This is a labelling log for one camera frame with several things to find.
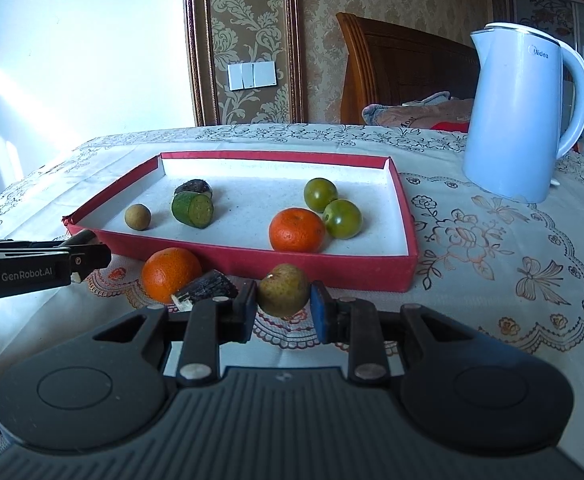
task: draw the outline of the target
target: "red cloth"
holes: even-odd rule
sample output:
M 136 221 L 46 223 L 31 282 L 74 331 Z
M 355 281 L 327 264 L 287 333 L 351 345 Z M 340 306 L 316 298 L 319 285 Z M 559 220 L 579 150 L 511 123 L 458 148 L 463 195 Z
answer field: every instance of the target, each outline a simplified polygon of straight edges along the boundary
M 444 132 L 460 132 L 466 134 L 470 129 L 470 123 L 450 123 L 443 121 L 431 127 L 432 130 L 442 130 Z

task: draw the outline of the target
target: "tangerine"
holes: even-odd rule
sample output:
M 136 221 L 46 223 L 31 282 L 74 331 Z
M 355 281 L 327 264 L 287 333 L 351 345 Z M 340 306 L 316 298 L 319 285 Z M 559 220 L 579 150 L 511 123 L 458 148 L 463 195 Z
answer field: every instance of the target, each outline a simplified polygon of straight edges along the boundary
M 269 243 L 275 251 L 315 253 L 321 248 L 323 238 L 325 225 L 309 209 L 284 209 L 269 224 Z
M 187 249 L 170 247 L 154 253 L 141 270 L 141 284 L 154 301 L 172 303 L 171 295 L 203 274 L 197 257 Z

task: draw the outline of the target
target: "light blue kettle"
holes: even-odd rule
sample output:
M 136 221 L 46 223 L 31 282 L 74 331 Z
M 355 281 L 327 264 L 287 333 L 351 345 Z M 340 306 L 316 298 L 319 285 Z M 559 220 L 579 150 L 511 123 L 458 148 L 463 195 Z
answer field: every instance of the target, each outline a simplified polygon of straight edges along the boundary
M 480 73 L 463 172 L 494 194 L 518 202 L 547 198 L 556 160 L 584 128 L 584 61 L 563 41 L 516 23 L 472 32 Z M 563 135 L 563 64 L 575 102 Z

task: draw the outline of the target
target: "table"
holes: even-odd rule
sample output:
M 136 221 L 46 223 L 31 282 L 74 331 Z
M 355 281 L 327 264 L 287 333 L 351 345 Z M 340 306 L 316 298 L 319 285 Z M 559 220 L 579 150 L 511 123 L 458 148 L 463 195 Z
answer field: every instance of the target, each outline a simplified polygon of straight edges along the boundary
M 560 446 L 584 467 L 584 156 L 556 165 L 548 199 L 525 205 L 486 192 L 462 175 L 464 135 L 409 128 L 251 124 L 99 137 L 0 195 L 0 238 L 61 240 L 61 218 L 159 152 L 288 150 L 390 155 L 411 205 L 419 266 L 405 294 L 357 295 L 382 310 L 435 308 L 558 367 L 575 404 Z M 141 263 L 114 256 L 80 285 L 0 300 L 0 375 L 10 364 L 131 309 L 149 304 Z M 339 365 L 342 346 L 320 346 L 307 309 L 290 320 L 259 312 L 251 341 L 221 350 L 221 365 Z M 393 373 L 401 371 L 387 345 Z M 175 364 L 173 360 L 168 368 Z M 0 435 L 0 450 L 6 446 Z

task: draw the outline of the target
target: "ribbed gray surface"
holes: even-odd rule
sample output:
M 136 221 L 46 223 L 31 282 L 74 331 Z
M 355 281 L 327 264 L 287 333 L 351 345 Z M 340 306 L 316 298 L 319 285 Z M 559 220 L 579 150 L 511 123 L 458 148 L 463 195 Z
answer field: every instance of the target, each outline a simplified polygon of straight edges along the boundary
M 380 390 L 337 368 L 231 368 L 183 390 L 162 420 L 123 446 L 82 457 L 10 448 L 0 480 L 584 480 L 557 450 L 472 458 L 412 430 Z

